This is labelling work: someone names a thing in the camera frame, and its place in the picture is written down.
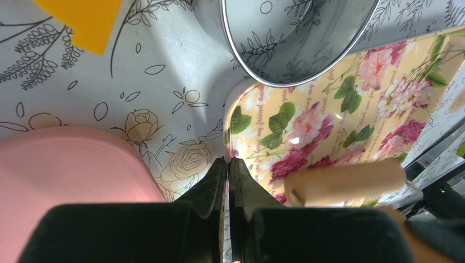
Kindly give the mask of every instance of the yellow object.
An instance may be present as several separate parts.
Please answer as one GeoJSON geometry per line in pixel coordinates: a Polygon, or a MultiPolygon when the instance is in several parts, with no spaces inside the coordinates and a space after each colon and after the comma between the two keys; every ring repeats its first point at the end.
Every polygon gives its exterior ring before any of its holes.
{"type": "Polygon", "coordinates": [[[72,44],[103,55],[122,0],[33,0],[74,30],[72,44]]]}

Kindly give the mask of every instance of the line drawing of rose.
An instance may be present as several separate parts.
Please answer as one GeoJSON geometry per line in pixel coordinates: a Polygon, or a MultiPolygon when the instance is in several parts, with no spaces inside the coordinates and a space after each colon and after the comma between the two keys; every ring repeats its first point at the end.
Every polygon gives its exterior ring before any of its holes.
{"type": "Polygon", "coordinates": [[[158,125],[157,116],[149,110],[130,112],[124,124],[124,132],[131,144],[139,145],[151,140],[151,137],[163,126],[158,125]]]}
{"type": "Polygon", "coordinates": [[[53,116],[48,112],[38,113],[29,119],[29,126],[33,130],[47,127],[58,127],[61,125],[60,118],[53,116]]]}
{"type": "Polygon", "coordinates": [[[173,153],[169,158],[168,166],[161,172],[160,180],[157,180],[163,188],[175,194],[174,199],[199,181],[199,173],[212,160],[207,145],[196,144],[194,141],[187,141],[184,144],[188,145],[173,153]]]}

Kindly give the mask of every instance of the pink flower print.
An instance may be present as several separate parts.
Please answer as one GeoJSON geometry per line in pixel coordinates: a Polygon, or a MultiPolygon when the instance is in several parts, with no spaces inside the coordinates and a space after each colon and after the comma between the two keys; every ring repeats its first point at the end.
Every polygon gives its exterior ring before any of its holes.
{"type": "Polygon", "coordinates": [[[283,204],[286,203],[286,201],[287,201],[286,195],[284,193],[278,193],[274,197],[276,198],[276,200],[278,200],[279,202],[281,202],[283,204]]]}
{"type": "Polygon", "coordinates": [[[407,47],[407,41],[397,42],[390,46],[390,48],[392,48],[391,64],[397,65],[402,58],[402,54],[404,53],[405,48],[407,47]]]}
{"type": "Polygon", "coordinates": [[[433,96],[433,85],[431,81],[424,79],[418,83],[421,86],[420,91],[413,103],[414,107],[427,108],[433,96]]]}
{"type": "Polygon", "coordinates": [[[404,148],[404,140],[400,136],[393,136],[386,141],[385,144],[378,148],[379,158],[384,159],[389,156],[391,152],[400,152],[404,148]]]}
{"type": "Polygon", "coordinates": [[[321,160],[318,162],[309,165],[308,168],[324,168],[324,167],[331,167],[334,166],[334,161],[329,155],[324,156],[321,160]]]}
{"type": "Polygon", "coordinates": [[[407,124],[397,128],[394,133],[403,138],[404,144],[413,144],[418,140],[418,137],[420,137],[425,126],[426,123],[421,123],[411,119],[407,124]]]}
{"type": "Polygon", "coordinates": [[[412,107],[428,106],[433,95],[433,86],[430,81],[410,81],[405,77],[395,79],[388,88],[381,92],[378,102],[378,113],[380,116],[390,118],[397,112],[402,117],[412,107]]]}
{"type": "Polygon", "coordinates": [[[333,131],[333,127],[334,127],[333,119],[334,119],[334,116],[331,114],[327,115],[323,119],[318,136],[316,137],[318,140],[326,140],[331,135],[331,132],[333,131]]]}
{"type": "Polygon", "coordinates": [[[411,119],[407,124],[398,127],[389,133],[378,148],[379,156],[386,158],[391,152],[400,152],[405,145],[413,144],[418,140],[426,123],[411,119]]]}
{"type": "Polygon", "coordinates": [[[407,41],[401,41],[401,42],[397,42],[394,44],[385,45],[379,48],[370,49],[365,55],[365,60],[368,60],[370,55],[373,53],[380,52],[383,50],[390,50],[391,52],[390,63],[391,65],[396,65],[397,63],[399,63],[400,59],[402,58],[402,53],[404,52],[406,47],[407,47],[407,41]]]}
{"type": "Polygon", "coordinates": [[[322,122],[321,113],[317,110],[308,110],[298,116],[292,123],[294,131],[289,134],[289,138],[299,139],[290,139],[291,147],[302,148],[307,143],[313,141],[320,134],[322,122]]]}
{"type": "Polygon", "coordinates": [[[360,77],[364,81],[362,91],[381,89],[381,80],[390,67],[391,52],[390,49],[386,49],[365,56],[365,62],[360,71],[360,77]]]}
{"type": "Polygon", "coordinates": [[[231,153],[231,157],[239,158],[239,151],[233,149],[231,153]]]}
{"type": "Polygon", "coordinates": [[[335,161],[334,166],[353,164],[365,152],[363,145],[358,144],[345,149],[341,156],[335,161]]]}
{"type": "Polygon", "coordinates": [[[378,113],[381,117],[390,118],[395,113],[397,105],[393,102],[393,98],[396,95],[397,86],[402,84],[402,81],[395,79],[385,91],[381,92],[378,102],[378,113]]]}
{"type": "Polygon", "coordinates": [[[308,143],[317,144],[320,140],[326,140],[334,127],[333,116],[323,117],[317,110],[319,102],[311,109],[304,111],[292,123],[294,129],[288,136],[289,145],[292,148],[302,148],[308,143]]]}
{"type": "Polygon", "coordinates": [[[308,149],[289,150],[288,155],[271,166],[271,180],[269,184],[272,184],[275,180],[284,180],[290,172],[297,171],[306,165],[310,153],[308,149]]]}

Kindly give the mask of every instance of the green leaf print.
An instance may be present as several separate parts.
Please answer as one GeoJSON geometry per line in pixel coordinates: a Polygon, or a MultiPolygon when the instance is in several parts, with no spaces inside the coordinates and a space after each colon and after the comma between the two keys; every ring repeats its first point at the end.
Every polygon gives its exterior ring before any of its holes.
{"type": "Polygon", "coordinates": [[[350,86],[347,83],[343,83],[342,86],[335,93],[334,98],[335,99],[342,99],[345,96],[347,96],[347,94],[349,94],[349,93],[351,93],[353,91],[354,91],[354,86],[353,85],[350,86]]]}
{"type": "Polygon", "coordinates": [[[370,128],[369,125],[363,127],[357,135],[357,141],[365,141],[367,140],[371,134],[373,134],[373,131],[375,130],[374,127],[370,128]]]}
{"type": "Polygon", "coordinates": [[[279,113],[286,115],[287,119],[290,120],[296,114],[296,107],[292,102],[284,102],[279,109],[279,113]]]}
{"type": "Polygon", "coordinates": [[[347,94],[349,94],[350,92],[353,92],[354,84],[355,84],[355,77],[353,75],[350,75],[349,77],[345,78],[341,87],[335,93],[334,98],[342,99],[345,96],[347,96],[347,94]]]}
{"type": "Polygon", "coordinates": [[[282,143],[281,134],[272,133],[260,140],[260,144],[268,147],[270,150],[278,148],[282,143]]]}
{"type": "Polygon", "coordinates": [[[362,102],[362,96],[356,91],[349,92],[341,103],[341,112],[349,111],[350,114],[354,113],[362,102]]]}
{"type": "Polygon", "coordinates": [[[399,163],[402,163],[404,162],[406,157],[407,157],[407,153],[402,153],[401,155],[394,157],[394,159],[398,161],[399,163]]]}
{"type": "Polygon", "coordinates": [[[444,87],[444,86],[449,85],[447,80],[443,76],[441,76],[441,74],[436,73],[436,72],[431,72],[428,75],[427,79],[431,81],[431,84],[433,84],[434,88],[439,88],[439,87],[444,87]]]}
{"type": "Polygon", "coordinates": [[[243,115],[241,112],[241,106],[237,106],[234,109],[231,117],[231,133],[238,134],[250,125],[252,117],[249,115],[243,115]]]}
{"type": "Polygon", "coordinates": [[[353,131],[350,132],[349,136],[347,137],[347,139],[342,144],[342,147],[347,148],[356,141],[357,141],[357,131],[353,130],[353,131]]]}
{"type": "Polygon", "coordinates": [[[441,52],[444,49],[445,43],[446,43],[446,35],[437,36],[434,40],[434,46],[433,46],[433,49],[431,49],[431,53],[429,54],[429,57],[433,59],[439,56],[439,54],[441,54],[441,52]]]}
{"type": "Polygon", "coordinates": [[[284,129],[286,129],[287,123],[289,119],[287,118],[287,114],[285,113],[278,113],[270,117],[268,122],[268,127],[273,133],[282,134],[284,129]]]}
{"type": "Polygon", "coordinates": [[[279,109],[279,113],[273,115],[268,120],[270,130],[278,135],[281,135],[287,127],[287,123],[296,114],[296,107],[292,102],[284,102],[279,109]]]}

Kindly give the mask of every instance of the floral pattern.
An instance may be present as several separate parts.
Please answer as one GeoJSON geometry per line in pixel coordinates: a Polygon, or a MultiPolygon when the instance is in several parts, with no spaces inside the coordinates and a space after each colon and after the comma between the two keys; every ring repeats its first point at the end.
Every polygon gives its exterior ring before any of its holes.
{"type": "Polygon", "coordinates": [[[294,88],[252,82],[226,115],[227,155],[243,158],[280,202],[293,171],[402,162],[463,63],[464,46],[460,36],[430,35],[347,56],[294,88]]]}
{"type": "Polygon", "coordinates": [[[406,41],[369,50],[364,59],[360,77],[364,80],[362,90],[380,90],[381,80],[384,78],[391,65],[397,65],[402,58],[406,47],[406,41]]]}
{"type": "Polygon", "coordinates": [[[396,116],[401,118],[410,108],[427,108],[433,95],[431,81],[407,81],[405,77],[395,79],[388,88],[381,92],[378,102],[378,113],[382,117],[396,116]]]}
{"type": "Polygon", "coordinates": [[[288,143],[292,148],[302,148],[308,143],[318,145],[320,140],[326,140],[334,127],[333,115],[324,116],[318,111],[319,102],[311,109],[303,112],[292,123],[294,131],[289,134],[288,143]]]}
{"type": "Polygon", "coordinates": [[[394,158],[402,162],[407,156],[402,150],[406,145],[411,145],[417,141],[425,125],[426,123],[420,123],[412,119],[389,133],[378,148],[379,158],[384,159],[395,153],[394,158]]]}

